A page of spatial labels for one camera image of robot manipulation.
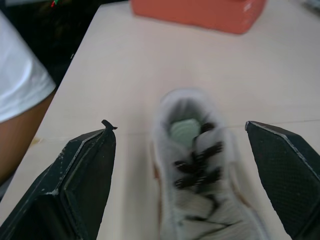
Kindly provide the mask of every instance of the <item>person's arm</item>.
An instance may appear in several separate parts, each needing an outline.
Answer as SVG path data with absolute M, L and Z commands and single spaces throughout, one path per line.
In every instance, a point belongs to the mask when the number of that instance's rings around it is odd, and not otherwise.
M 17 169 L 54 97 L 0 123 L 0 185 Z
M 22 161 L 55 87 L 46 69 L 0 11 L 0 186 Z

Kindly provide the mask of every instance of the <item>sneaker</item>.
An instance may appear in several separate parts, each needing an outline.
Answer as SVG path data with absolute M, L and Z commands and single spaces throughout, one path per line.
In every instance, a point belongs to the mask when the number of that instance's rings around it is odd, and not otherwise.
M 200 90 L 161 101 L 152 133 L 160 179 L 162 240 L 268 240 L 258 216 L 235 193 L 235 140 Z

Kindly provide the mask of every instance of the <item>table surface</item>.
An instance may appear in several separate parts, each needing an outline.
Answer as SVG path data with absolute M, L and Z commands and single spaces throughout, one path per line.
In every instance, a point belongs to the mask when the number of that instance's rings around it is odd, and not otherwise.
M 274 240 L 289 240 L 261 185 L 248 120 L 302 135 L 320 152 L 320 20 L 295 1 L 270 0 L 244 35 L 136 17 L 127 2 L 102 5 L 0 204 L 0 224 L 68 140 L 119 127 L 111 191 L 98 239 L 157 236 L 149 132 L 172 89 L 206 90 L 237 137 L 243 193 Z

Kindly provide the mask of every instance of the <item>white t-shirt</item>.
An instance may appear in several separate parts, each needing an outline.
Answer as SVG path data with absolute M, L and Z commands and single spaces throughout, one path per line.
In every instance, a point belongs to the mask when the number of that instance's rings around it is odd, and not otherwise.
M 44 100 L 56 85 L 0 11 L 0 123 Z

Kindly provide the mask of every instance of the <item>orange object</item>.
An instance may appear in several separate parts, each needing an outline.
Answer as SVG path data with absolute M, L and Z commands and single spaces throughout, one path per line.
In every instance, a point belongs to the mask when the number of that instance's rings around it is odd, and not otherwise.
M 243 34 L 260 16 L 267 0 L 131 0 L 135 14 Z

